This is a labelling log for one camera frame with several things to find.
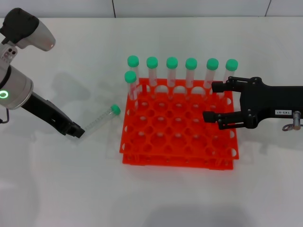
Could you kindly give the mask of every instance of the green led ring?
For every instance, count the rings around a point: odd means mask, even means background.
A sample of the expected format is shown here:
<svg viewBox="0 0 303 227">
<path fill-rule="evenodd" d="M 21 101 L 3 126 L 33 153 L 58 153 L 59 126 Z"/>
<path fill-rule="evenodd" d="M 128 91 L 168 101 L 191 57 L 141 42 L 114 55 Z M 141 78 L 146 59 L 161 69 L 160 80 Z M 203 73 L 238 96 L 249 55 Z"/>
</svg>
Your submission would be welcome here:
<svg viewBox="0 0 303 227">
<path fill-rule="evenodd" d="M 9 93 L 7 91 L 0 91 L 0 98 L 7 98 L 9 96 Z"/>
</svg>

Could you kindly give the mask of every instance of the black cable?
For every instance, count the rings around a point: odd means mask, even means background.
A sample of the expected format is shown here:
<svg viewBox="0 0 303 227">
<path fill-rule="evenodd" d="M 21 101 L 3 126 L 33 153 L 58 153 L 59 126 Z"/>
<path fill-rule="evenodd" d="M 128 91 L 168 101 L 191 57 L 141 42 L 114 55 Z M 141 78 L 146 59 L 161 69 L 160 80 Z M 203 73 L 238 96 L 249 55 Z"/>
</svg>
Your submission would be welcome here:
<svg viewBox="0 0 303 227">
<path fill-rule="evenodd" d="M 6 109 L 6 121 L 2 122 L 2 124 L 6 124 L 7 122 L 9 122 L 9 110 Z"/>
</svg>

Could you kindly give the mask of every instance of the rack hole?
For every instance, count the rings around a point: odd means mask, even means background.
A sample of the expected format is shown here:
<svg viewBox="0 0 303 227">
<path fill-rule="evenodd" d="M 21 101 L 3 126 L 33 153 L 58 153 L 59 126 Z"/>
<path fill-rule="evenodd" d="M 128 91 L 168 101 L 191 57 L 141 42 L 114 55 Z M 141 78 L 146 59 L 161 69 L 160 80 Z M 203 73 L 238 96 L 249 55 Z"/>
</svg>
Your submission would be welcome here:
<svg viewBox="0 0 303 227">
<path fill-rule="evenodd" d="M 161 147 L 166 143 L 166 138 L 163 133 L 155 133 L 151 136 L 151 144 L 155 147 Z"/>
<path fill-rule="evenodd" d="M 177 102 L 174 103 L 172 106 L 172 109 L 178 114 L 183 113 L 186 110 L 186 104 L 185 103 L 181 103 L 181 102 Z"/>
<path fill-rule="evenodd" d="M 131 145 L 129 144 L 129 143 L 124 143 L 124 144 L 122 144 L 122 146 L 121 146 L 121 148 L 122 148 L 122 150 L 124 150 L 124 151 L 130 151 L 131 150 Z"/>
<path fill-rule="evenodd" d="M 124 131 L 128 132 L 128 133 L 132 132 L 133 130 L 134 130 L 134 128 L 132 126 L 129 126 L 129 125 L 125 126 L 125 128 L 124 128 Z"/>
<path fill-rule="evenodd" d="M 194 113 L 197 113 L 197 114 L 202 114 L 202 112 L 205 110 L 205 105 L 203 104 L 198 104 L 198 103 L 195 103 L 192 105 L 191 107 L 191 110 L 194 112 Z"/>
<path fill-rule="evenodd" d="M 207 145 L 207 140 L 204 136 L 198 136 L 198 137 L 193 137 L 191 144 L 197 148 L 201 149 L 204 148 Z"/>
<path fill-rule="evenodd" d="M 228 147 L 228 140 L 224 136 L 214 136 L 213 146 L 218 149 L 225 149 Z"/>
<path fill-rule="evenodd" d="M 183 147 L 186 145 L 186 139 L 184 138 L 184 136 L 182 136 L 182 134 L 180 133 L 176 133 L 172 139 L 171 142 L 174 146 L 176 147 Z"/>
<path fill-rule="evenodd" d="M 134 118 L 133 125 L 135 127 L 143 127 L 147 124 L 147 118 L 145 116 L 137 116 Z"/>
<path fill-rule="evenodd" d="M 186 94 L 186 89 L 183 86 L 177 86 L 177 87 L 174 88 L 173 93 L 174 94 L 184 94 L 185 95 Z"/>
<path fill-rule="evenodd" d="M 232 148 L 232 156 L 233 156 L 233 157 L 236 157 L 236 156 L 237 156 L 237 151 L 236 151 L 234 148 Z"/>
<path fill-rule="evenodd" d="M 152 131 L 153 131 L 153 129 L 152 129 L 151 126 L 148 126 L 148 127 L 144 130 L 144 132 L 145 132 L 146 134 L 151 134 Z"/>
<path fill-rule="evenodd" d="M 172 122 L 172 127 L 175 129 L 184 129 L 186 127 L 186 122 L 180 117 L 176 117 Z"/>
<path fill-rule="evenodd" d="M 131 137 L 131 142 L 135 144 L 143 144 L 146 140 L 146 136 L 143 131 L 136 132 Z"/>
<path fill-rule="evenodd" d="M 234 137 L 235 137 L 234 131 L 233 131 L 233 130 L 230 130 L 230 138 L 232 139 L 232 138 L 234 138 Z"/>
<path fill-rule="evenodd" d="M 155 128 L 161 129 L 161 128 L 164 128 L 167 125 L 167 120 L 166 120 L 165 117 L 157 116 L 157 117 L 153 118 L 152 125 Z"/>
<path fill-rule="evenodd" d="M 155 102 L 154 109 L 159 112 L 163 112 L 167 110 L 167 104 L 163 101 Z"/>
<path fill-rule="evenodd" d="M 194 87 L 191 90 L 191 93 L 192 94 L 199 94 L 201 96 L 205 96 L 205 90 L 202 87 Z"/>
<path fill-rule="evenodd" d="M 139 111 L 144 111 L 148 109 L 148 102 L 146 101 L 139 101 L 139 106 L 138 106 L 138 110 Z"/>
<path fill-rule="evenodd" d="M 174 113 L 172 111 L 168 110 L 165 115 L 167 117 L 171 118 L 171 117 L 173 117 Z"/>
<path fill-rule="evenodd" d="M 156 87 L 155 91 L 156 91 L 156 93 L 166 93 L 166 94 L 168 94 L 169 89 L 165 85 L 159 85 L 159 86 Z"/>
<path fill-rule="evenodd" d="M 230 98 L 226 98 L 227 105 L 230 105 L 232 103 L 232 100 Z"/>
</svg>

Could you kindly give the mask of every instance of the white wall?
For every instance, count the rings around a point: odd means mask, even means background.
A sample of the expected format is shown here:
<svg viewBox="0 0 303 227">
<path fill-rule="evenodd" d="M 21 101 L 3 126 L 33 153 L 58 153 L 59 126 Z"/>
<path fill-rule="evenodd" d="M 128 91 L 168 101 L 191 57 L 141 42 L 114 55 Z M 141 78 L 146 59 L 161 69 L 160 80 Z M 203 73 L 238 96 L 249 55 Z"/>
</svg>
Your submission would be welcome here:
<svg viewBox="0 0 303 227">
<path fill-rule="evenodd" d="M 37 17 L 265 16 L 270 0 L 0 0 L 0 17 L 15 7 Z M 272 0 L 267 16 L 303 16 L 303 0 Z"/>
<path fill-rule="evenodd" d="M 112 0 L 0 0 L 0 17 L 16 7 L 36 17 L 114 17 Z"/>
<path fill-rule="evenodd" d="M 270 0 L 114 0 L 116 17 L 264 16 Z"/>
<path fill-rule="evenodd" d="M 272 0 L 267 16 L 303 16 L 303 0 Z"/>
</svg>

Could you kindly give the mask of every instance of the cable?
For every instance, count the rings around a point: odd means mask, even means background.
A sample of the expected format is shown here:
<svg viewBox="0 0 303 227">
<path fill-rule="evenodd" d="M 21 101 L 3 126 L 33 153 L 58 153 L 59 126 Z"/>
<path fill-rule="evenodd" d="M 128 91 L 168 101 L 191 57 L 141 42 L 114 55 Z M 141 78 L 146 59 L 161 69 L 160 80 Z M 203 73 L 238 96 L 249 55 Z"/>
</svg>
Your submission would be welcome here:
<svg viewBox="0 0 303 227">
<path fill-rule="evenodd" d="M 0 124 L 6 124 L 9 122 L 9 110 L 6 109 L 6 121 L 3 121 L 2 119 L 0 119 Z"/>
</svg>

